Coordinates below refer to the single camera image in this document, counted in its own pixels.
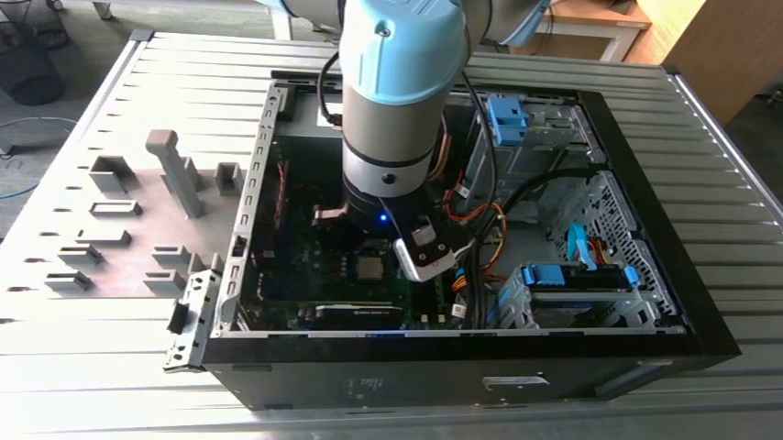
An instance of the red wire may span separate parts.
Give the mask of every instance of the red wire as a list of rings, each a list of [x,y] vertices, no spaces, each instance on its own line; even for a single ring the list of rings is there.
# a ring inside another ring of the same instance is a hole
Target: red wire
[[[465,221],[470,222],[484,212],[485,207],[484,207],[484,205],[477,206],[477,208],[474,208],[474,210],[470,213],[468,213],[466,215],[458,215],[452,212],[452,205],[450,205],[452,196],[457,192],[457,187],[462,183],[462,181],[464,181],[464,172],[461,171],[461,174],[457,177],[457,183],[454,184],[454,188],[452,188],[448,191],[446,196],[444,197],[444,206],[446,209],[446,214],[452,220],[454,220],[456,222],[465,222]]]

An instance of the black cable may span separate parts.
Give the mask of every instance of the black cable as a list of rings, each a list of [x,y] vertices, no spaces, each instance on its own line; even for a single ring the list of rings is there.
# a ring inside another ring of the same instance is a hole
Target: black cable
[[[325,63],[323,67],[321,68],[321,73],[318,74],[318,102],[321,104],[321,114],[327,119],[327,122],[334,126],[342,127],[343,126],[343,115],[333,115],[330,113],[330,109],[327,108],[327,100],[323,95],[323,83],[326,81],[327,72],[333,68],[334,64],[337,63],[338,59],[341,58],[341,50],[338,50],[330,60]]]
[[[608,167],[604,165],[593,165],[590,167],[581,168],[565,168],[562,170],[550,171],[546,174],[541,174],[540,176],[529,179],[520,186],[517,191],[509,196],[506,202],[504,202],[504,212],[510,213],[512,210],[517,207],[517,204],[524,200],[524,198],[532,192],[534,192],[545,183],[556,179],[561,179],[564,177],[582,177],[588,179],[596,176],[597,173],[602,170],[608,170]]]
[[[485,202],[485,209],[484,212],[490,212],[490,208],[493,207],[493,202],[496,201],[496,193],[498,189],[498,162],[496,159],[496,143],[493,141],[493,130],[490,129],[490,119],[488,118],[488,112],[485,111],[484,103],[481,102],[480,94],[477,93],[477,89],[474,88],[474,84],[472,84],[470,79],[468,78],[466,72],[464,71],[464,81],[466,82],[468,92],[470,93],[470,97],[474,101],[474,105],[477,106],[477,112],[480,113],[480,120],[481,120],[481,129],[485,133],[485,139],[488,143],[488,148],[485,149],[485,159],[490,161],[490,182],[493,186],[490,187],[490,194],[488,195],[488,200]]]
[[[490,194],[488,195],[488,200],[485,202],[485,209],[484,213],[480,217],[480,220],[486,217],[488,214],[493,214],[493,202],[496,201],[496,193],[498,187],[498,164],[496,159],[496,144],[493,141],[493,130],[490,129],[490,120],[488,118],[488,114],[485,111],[484,103],[480,99],[480,94],[477,93],[477,89],[468,78],[468,74],[464,71],[464,81],[466,82],[466,88],[470,93],[470,97],[474,100],[474,105],[477,106],[477,112],[480,113],[480,120],[481,120],[481,128],[485,133],[486,139],[486,149],[485,149],[485,158],[490,162]],[[468,284],[468,294],[469,294],[469,303],[474,303],[474,310],[473,310],[473,323],[474,328],[484,328],[485,327],[485,315],[486,315],[486,296],[484,294],[484,280],[481,279],[481,242],[477,240],[472,249],[466,252],[466,284]]]
[[[517,204],[526,198],[526,196],[530,195],[530,193],[533,193],[542,185],[545,185],[550,181],[566,177],[588,179],[594,177],[600,171],[608,169],[609,167],[605,165],[592,165],[585,168],[565,168],[562,170],[554,170],[548,172],[546,174],[541,174],[533,179],[529,179],[506,199],[506,202],[502,205],[504,212],[510,213]],[[474,328],[480,329],[486,327],[485,317],[488,313],[488,295],[484,291],[484,280],[481,279],[481,247],[484,245],[485,240],[488,239],[488,236],[490,236],[490,231],[493,230],[494,222],[496,217],[492,216],[488,219],[488,221],[484,224],[481,224],[481,229],[477,234],[474,247],[468,252],[464,266],[466,269],[468,297],[472,300],[469,301],[469,303],[476,304],[472,315],[473,325]]]
[[[548,31],[545,32],[544,37],[541,38],[540,47],[530,54],[533,56],[540,55],[540,53],[546,49],[548,45],[550,44],[550,40],[553,39],[553,34],[554,34],[554,9],[553,9],[553,5],[550,5],[548,7],[548,9],[550,10],[550,22],[548,23]]]

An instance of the blue cable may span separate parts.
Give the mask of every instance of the blue cable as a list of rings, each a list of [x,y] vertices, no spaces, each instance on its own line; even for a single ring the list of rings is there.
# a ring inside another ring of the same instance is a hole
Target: blue cable
[[[22,190],[19,192],[13,192],[11,194],[0,195],[0,200],[3,200],[3,199],[11,199],[11,198],[17,197],[18,195],[27,194],[31,191],[34,191],[35,188],[38,188],[38,183],[34,186],[31,186],[29,189],[26,189],[26,190]]]

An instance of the label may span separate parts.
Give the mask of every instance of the label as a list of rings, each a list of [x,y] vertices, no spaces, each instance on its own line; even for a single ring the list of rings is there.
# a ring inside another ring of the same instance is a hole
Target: label
[[[617,25],[622,28],[640,28],[640,29],[645,28],[645,23],[634,23],[630,21],[618,21]]]
[[[327,103],[327,110],[330,110],[330,114],[343,114],[343,103]],[[333,124],[330,124],[330,122],[327,121],[327,118],[323,117],[323,114],[321,113],[321,107],[318,108],[318,119],[317,119],[317,125],[319,127],[333,127]]]
[[[466,199],[470,195],[470,190],[464,185],[457,185],[457,193],[461,194]]]
[[[385,388],[386,380],[382,378],[355,378],[346,380],[346,397],[354,401],[363,401],[375,397]]]
[[[454,304],[452,306],[452,316],[456,316],[461,319],[466,319],[466,312],[468,312],[468,307],[465,307],[461,304]]]
[[[550,385],[542,376],[488,376],[482,383],[489,391],[498,388],[522,388],[530,385]]]

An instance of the gray carpet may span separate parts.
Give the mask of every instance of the gray carpet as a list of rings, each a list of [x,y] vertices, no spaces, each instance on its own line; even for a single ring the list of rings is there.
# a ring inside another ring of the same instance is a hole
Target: gray carpet
[[[67,47],[51,51],[67,82],[66,95],[53,104],[22,108],[0,93],[0,124],[29,117],[31,113],[79,119],[134,29],[235,37],[274,36],[273,22],[265,13],[114,5],[115,19],[103,21],[90,3],[66,3],[62,17],[73,41]],[[295,20],[294,37],[321,41],[329,36],[314,33],[307,22]],[[769,110],[761,102],[752,102],[732,121],[729,132],[778,197],[783,198],[783,174],[780,172],[783,169],[783,109]],[[0,194],[7,194],[37,184],[67,133],[59,126],[34,121],[0,129],[0,136],[19,146],[14,157],[0,157]],[[27,195],[0,200],[0,237],[26,201]]]
[[[0,124],[31,115],[79,119],[134,29],[234,37],[274,37],[273,21],[263,11],[259,14],[245,14],[207,9],[114,5],[111,10],[115,19],[103,21],[90,3],[66,3],[67,11],[62,18],[71,43],[65,48],[53,50],[50,54],[66,80],[67,92],[55,103],[37,107],[18,106],[0,92]],[[310,24],[303,20],[294,20],[294,36],[297,39],[315,41],[329,37],[314,33]],[[58,122],[58,125],[69,128],[71,126],[66,122]],[[54,124],[34,121],[2,128],[0,136],[17,146],[13,157],[0,157],[3,195],[37,184],[66,141],[67,132]],[[29,195],[0,199],[0,237],[11,228]]]

